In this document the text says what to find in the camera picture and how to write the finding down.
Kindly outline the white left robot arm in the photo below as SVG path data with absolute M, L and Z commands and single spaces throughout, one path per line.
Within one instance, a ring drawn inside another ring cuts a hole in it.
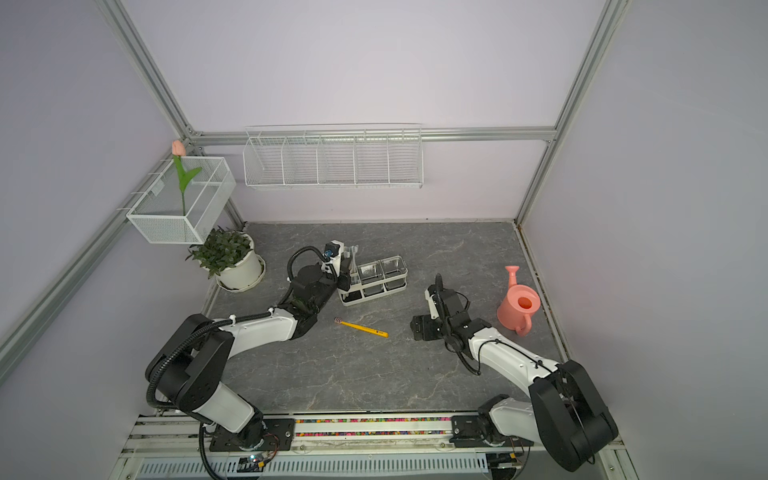
M 350 286 L 348 268 L 314 264 L 291 278 L 284 298 L 268 311 L 226 320 L 202 314 L 187 317 L 146 369 L 147 404 L 180 410 L 248 445 L 258 443 L 265 431 L 263 414 L 223 383 L 229 359 L 304 336 L 332 294 Z

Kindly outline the yellow toothbrush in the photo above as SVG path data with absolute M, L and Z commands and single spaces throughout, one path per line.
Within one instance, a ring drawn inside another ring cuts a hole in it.
M 365 332 L 365 333 L 368 333 L 368 334 L 372 334 L 372 335 L 375 335 L 375 336 L 378 336 L 378 337 L 382 337 L 382 338 L 388 338 L 389 337 L 389 334 L 387 332 L 384 332 L 384 331 L 381 331 L 381 330 L 377 330 L 377 329 L 373 329 L 373 328 L 369 328 L 369 327 L 365 327 L 365 326 L 361 326 L 361 325 L 358 325 L 358 324 L 349 323 L 349 322 L 343 321 L 340 318 L 335 318 L 334 321 L 335 321 L 336 324 L 339 324 L 339 325 L 342 325 L 342 326 L 345 326 L 345 327 L 349 327 L 349 328 L 352 328 L 352 329 L 357 330 L 357 331 L 362 331 L 362 332 Z

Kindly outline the grey toothbrush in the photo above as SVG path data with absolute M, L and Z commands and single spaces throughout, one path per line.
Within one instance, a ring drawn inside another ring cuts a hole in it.
M 345 253 L 342 260 L 342 269 L 349 278 L 352 278 L 357 273 L 356 254 L 358 251 L 357 245 L 350 245 L 345 247 Z

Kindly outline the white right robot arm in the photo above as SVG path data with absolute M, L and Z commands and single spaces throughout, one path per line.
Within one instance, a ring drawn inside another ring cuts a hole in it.
M 542 357 L 487 321 L 472 319 L 469 300 L 455 290 L 432 285 L 424 297 L 429 312 L 412 319 L 415 340 L 440 340 L 470 373 L 478 376 L 488 367 L 527 394 L 526 401 L 497 395 L 478 409 L 483 441 L 518 437 L 539 443 L 558 465 L 574 472 L 619 436 L 581 364 Z

